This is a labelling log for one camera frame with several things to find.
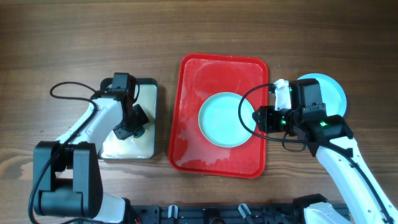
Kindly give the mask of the green yellow sponge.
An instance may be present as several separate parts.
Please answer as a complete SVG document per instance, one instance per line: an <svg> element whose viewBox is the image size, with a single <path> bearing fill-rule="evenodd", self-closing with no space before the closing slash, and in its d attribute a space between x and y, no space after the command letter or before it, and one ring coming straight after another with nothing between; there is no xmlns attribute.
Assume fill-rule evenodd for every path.
<svg viewBox="0 0 398 224"><path fill-rule="evenodd" d="M143 126L137 126L134 128L132 135L134 138L139 138L145 133L146 129Z"/></svg>

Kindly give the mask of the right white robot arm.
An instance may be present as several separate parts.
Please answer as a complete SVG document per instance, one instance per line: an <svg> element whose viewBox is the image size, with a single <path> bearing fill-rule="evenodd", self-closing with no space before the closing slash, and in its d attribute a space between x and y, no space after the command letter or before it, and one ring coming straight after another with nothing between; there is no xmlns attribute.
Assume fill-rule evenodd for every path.
<svg viewBox="0 0 398 224"><path fill-rule="evenodd" d="M356 223L397 223L397 209L367 167L348 123L328 114L318 80L281 79L265 86L275 104L253 112L258 137L283 133L282 144L308 149L335 182Z"/></svg>

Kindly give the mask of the pale green plate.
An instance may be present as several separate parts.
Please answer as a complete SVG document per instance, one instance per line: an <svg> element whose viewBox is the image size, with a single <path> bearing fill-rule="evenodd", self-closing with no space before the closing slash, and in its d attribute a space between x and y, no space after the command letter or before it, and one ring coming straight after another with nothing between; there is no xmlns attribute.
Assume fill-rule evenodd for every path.
<svg viewBox="0 0 398 224"><path fill-rule="evenodd" d="M221 92L209 97L198 114L200 131L209 142L220 147L236 147L245 143L254 132L254 108L242 96Z"/></svg>

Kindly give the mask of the light blue plate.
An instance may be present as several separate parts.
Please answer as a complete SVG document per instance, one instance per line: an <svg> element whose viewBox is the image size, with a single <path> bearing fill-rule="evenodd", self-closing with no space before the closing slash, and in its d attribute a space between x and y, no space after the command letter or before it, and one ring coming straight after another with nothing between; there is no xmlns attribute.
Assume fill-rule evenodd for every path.
<svg viewBox="0 0 398 224"><path fill-rule="evenodd" d="M347 100L343 88L331 77L321 73L309 73L299 78L316 79L320 84L322 100L326 104L327 116L340 115L343 117L347 109Z"/></svg>

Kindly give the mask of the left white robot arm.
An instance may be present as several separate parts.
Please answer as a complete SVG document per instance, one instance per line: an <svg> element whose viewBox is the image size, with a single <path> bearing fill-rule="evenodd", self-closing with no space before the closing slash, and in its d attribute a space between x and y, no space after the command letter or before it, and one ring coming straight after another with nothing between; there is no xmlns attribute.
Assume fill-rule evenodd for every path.
<svg viewBox="0 0 398 224"><path fill-rule="evenodd" d="M138 136L149 119L128 93L95 93L69 131L34 149L34 183L28 214L66 217L68 223L122 223L129 200L104 193L97 149L110 132Z"/></svg>

